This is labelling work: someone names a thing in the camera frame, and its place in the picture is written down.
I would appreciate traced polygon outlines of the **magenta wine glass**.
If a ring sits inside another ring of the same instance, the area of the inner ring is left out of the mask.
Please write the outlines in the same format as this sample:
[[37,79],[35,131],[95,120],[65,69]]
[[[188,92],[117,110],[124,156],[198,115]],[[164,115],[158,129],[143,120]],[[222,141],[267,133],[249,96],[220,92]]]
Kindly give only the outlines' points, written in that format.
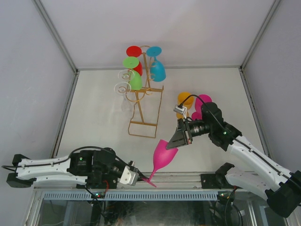
[[[206,95],[206,94],[201,94],[199,95],[199,97],[205,102],[212,102],[212,99],[210,96]],[[193,120],[201,120],[202,119],[202,113],[201,113],[201,106],[203,105],[203,102],[199,99],[196,98],[195,101],[195,112],[191,115],[191,118]]]
[[148,184],[150,184],[154,188],[157,188],[157,186],[151,182],[151,179],[159,169],[162,169],[166,167],[168,164],[170,164],[178,152],[178,148],[167,150],[166,149],[167,144],[168,144],[167,141],[161,139],[158,142],[153,153],[153,171],[149,177],[150,183]]

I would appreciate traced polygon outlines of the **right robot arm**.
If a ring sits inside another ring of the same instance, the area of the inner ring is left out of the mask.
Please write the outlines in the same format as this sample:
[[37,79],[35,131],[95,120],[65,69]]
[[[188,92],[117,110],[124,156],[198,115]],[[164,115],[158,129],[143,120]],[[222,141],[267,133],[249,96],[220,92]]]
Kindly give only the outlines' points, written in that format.
[[194,137],[207,134],[214,145],[237,157],[255,172],[244,172],[226,163],[216,171],[218,186],[243,188],[264,199],[283,218],[289,217],[300,206],[301,172],[291,172],[260,152],[237,128],[224,121],[216,103],[209,102],[201,106],[201,120],[187,120],[187,108],[183,104],[176,105],[174,111],[184,118],[177,121],[176,131],[167,149],[190,145]]

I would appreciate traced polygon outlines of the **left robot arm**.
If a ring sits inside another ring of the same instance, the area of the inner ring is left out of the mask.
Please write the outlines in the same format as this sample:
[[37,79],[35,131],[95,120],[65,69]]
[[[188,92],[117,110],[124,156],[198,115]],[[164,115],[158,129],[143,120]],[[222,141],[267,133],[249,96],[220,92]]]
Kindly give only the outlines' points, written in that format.
[[134,162],[125,162],[109,148],[84,146],[67,156],[33,160],[15,154],[9,170],[7,183],[13,188],[31,186],[74,186],[77,189],[115,189],[118,183],[135,186],[146,177]]

